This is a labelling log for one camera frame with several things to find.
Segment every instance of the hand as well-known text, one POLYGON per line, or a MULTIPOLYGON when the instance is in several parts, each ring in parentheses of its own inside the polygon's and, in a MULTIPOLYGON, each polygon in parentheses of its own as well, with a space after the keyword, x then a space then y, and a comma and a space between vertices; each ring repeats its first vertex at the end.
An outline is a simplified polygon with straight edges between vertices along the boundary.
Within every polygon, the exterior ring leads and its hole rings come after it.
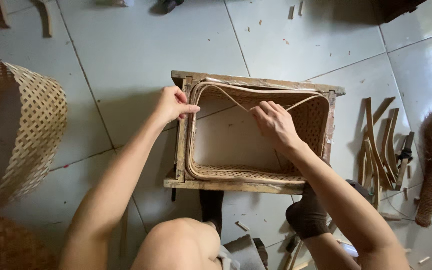
POLYGON ((249 112, 256 119, 262 135, 269 138, 274 149, 288 159, 292 151, 305 144, 296 133, 291 114, 281 105, 273 101, 261 101, 259 106, 252 107, 249 112))
POLYGON ((183 119, 188 113, 196 113, 201 108, 196 105, 187 104, 188 98, 177 86, 166 86, 161 89, 154 115, 156 115, 164 124, 175 120, 183 119))

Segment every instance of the basket rim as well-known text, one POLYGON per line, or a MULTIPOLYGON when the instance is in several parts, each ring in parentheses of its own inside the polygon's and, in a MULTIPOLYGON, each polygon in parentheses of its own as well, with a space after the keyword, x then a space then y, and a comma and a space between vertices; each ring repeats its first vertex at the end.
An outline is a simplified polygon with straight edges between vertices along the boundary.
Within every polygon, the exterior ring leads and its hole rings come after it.
MULTIPOLYGON (((327 114, 329 115, 329 108, 330 108, 330 104, 329 104, 329 100, 327 99, 326 96, 322 95, 321 93, 317 92, 315 89, 271 89, 271 90, 257 90, 257 89, 250 89, 250 88, 245 88, 245 87, 240 87, 240 86, 235 86, 235 85, 231 85, 231 84, 225 84, 225 83, 217 83, 217 82, 200 82, 197 83, 196 85, 193 86, 193 88, 190 90, 190 98, 189 98, 189 104, 193 104, 193 105, 197 105, 199 102, 199 98, 201 97, 201 94, 204 90, 204 88, 206 88, 206 86, 210 86, 210 85, 216 85, 219 87, 225 87, 225 88, 231 88, 231 89, 236 89, 236 90, 241 90, 241 91, 245 91, 245 92, 250 92, 250 93, 257 93, 257 94, 309 94, 309 95, 315 95, 318 96, 317 98, 323 98, 325 100, 325 107, 327 107, 327 114)), ((211 180, 211 181, 236 181, 236 182, 249 182, 249 183, 287 183, 287 184, 297 184, 297 183, 304 183, 305 182, 305 178, 303 176, 294 176, 295 179, 294 180, 281 180, 281 179, 270 179, 270 178, 266 178, 264 180, 258 178, 258 177, 236 177, 236 176, 207 176, 207 175, 201 175, 199 174, 194 168, 193 168, 193 164, 195 163, 195 161, 193 160, 193 156, 194 156, 194 141, 195 141, 195 128, 196 128, 196 114, 195 113, 191 113, 188 117, 188 126, 187 126, 187 142, 186 142, 186 153, 185 153, 185 159, 186 159, 186 171, 194 178, 196 179, 202 179, 202 180, 211 180)), ((323 119, 323 126, 327 125, 327 115, 326 117, 324 117, 323 119)), ((326 128, 323 128, 323 132, 321 133, 322 139, 324 140, 325 136, 326 136, 326 128)), ((237 172, 249 172, 252 170, 234 170, 237 172)), ((287 175, 284 173, 277 173, 277 172, 265 172, 265 171, 261 171, 261 174, 265 174, 268 176, 271 175, 287 175)))

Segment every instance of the brown sock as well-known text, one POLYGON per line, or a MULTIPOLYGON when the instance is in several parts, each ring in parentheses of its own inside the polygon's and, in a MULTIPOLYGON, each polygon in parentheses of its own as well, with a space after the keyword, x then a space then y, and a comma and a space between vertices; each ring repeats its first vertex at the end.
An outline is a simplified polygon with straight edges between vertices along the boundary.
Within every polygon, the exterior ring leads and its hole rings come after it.
POLYGON ((212 222, 216 231, 221 237, 223 227, 223 206, 224 191, 218 190, 199 190, 199 202, 201 203, 202 222, 212 222))
POLYGON ((329 232, 327 212, 308 182, 304 184, 303 198, 287 208, 286 219, 301 240, 329 232))

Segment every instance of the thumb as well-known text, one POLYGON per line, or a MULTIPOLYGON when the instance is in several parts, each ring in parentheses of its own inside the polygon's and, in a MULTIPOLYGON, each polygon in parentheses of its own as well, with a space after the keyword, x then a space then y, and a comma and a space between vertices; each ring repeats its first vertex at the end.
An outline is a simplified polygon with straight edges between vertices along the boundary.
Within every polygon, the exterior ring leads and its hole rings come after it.
POLYGON ((197 105, 193 104, 180 104, 179 105, 179 113, 187 114, 187 113, 197 113, 201 110, 201 108, 197 105))

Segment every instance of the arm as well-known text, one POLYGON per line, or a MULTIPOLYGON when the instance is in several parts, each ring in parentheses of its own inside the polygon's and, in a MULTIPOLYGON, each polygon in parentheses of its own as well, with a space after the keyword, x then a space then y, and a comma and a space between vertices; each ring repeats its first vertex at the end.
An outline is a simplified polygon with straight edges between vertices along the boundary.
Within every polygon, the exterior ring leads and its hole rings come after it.
POLYGON ((81 201, 69 226, 60 269, 106 268, 109 236, 123 216, 156 138, 171 120, 199 111, 198 106, 186 104, 186 95, 177 86, 161 92, 153 114, 81 201))
POLYGON ((308 180, 319 201, 354 245, 363 269, 409 269, 405 252, 381 215, 296 133, 291 115, 273 101, 250 110, 262 134, 308 180))

